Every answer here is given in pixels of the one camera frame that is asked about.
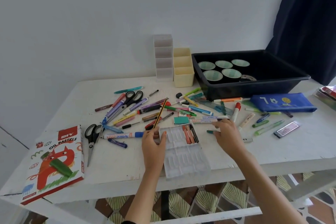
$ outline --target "black plastic tub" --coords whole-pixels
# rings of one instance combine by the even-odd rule
[[[265,50],[195,53],[191,57],[196,79],[205,97],[210,101],[221,98],[249,98],[252,95],[288,93],[300,81],[310,78],[302,70]],[[225,76],[219,81],[208,81],[203,74],[205,70],[198,65],[202,61],[215,63],[218,60],[231,62],[234,59],[248,61],[249,66],[233,65],[232,69],[240,71],[243,75],[252,76],[256,81],[236,79],[237,82],[233,82]],[[221,73],[223,68],[216,66],[213,70]]]

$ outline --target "dark blue curtain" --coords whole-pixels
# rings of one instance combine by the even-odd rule
[[[327,85],[336,76],[336,0],[282,0],[266,49]]]

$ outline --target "black scissors handle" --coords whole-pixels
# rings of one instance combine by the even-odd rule
[[[87,129],[86,129],[86,131],[85,131],[85,133],[84,133],[84,136],[88,139],[88,141],[89,141],[89,143],[96,143],[96,141],[97,141],[97,138],[98,138],[98,136],[99,136],[99,133],[100,133],[100,130],[101,129],[103,129],[104,130],[104,128],[102,128],[102,126],[101,125],[96,125],[96,124],[92,124],[92,125],[90,125]]]
[[[125,100],[124,105],[129,107],[131,104],[139,103],[143,95],[144,93],[141,90],[137,91],[136,93],[134,91],[126,92],[126,100]]]

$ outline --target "cartoon cat illustration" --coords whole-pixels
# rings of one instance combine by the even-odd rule
[[[46,157],[43,159],[40,167],[40,171],[38,173],[37,177],[37,189],[43,189],[45,185],[47,184],[48,176],[51,175],[53,172],[57,171],[54,167],[49,166],[50,162],[55,159],[62,156],[66,156],[66,160],[63,161],[63,163],[67,166],[70,166],[71,163],[75,159],[75,153],[73,150],[68,149],[66,146],[64,147],[63,151],[55,152],[55,149]]]

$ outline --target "hand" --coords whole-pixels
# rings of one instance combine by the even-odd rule
[[[161,142],[157,145],[154,138],[159,138],[159,127],[145,131],[142,137],[142,153],[146,171],[160,174],[166,152],[166,131],[162,133]]]
[[[235,123],[228,119],[212,123],[220,132],[214,131],[217,143],[233,159],[239,157],[246,151],[244,142]]]

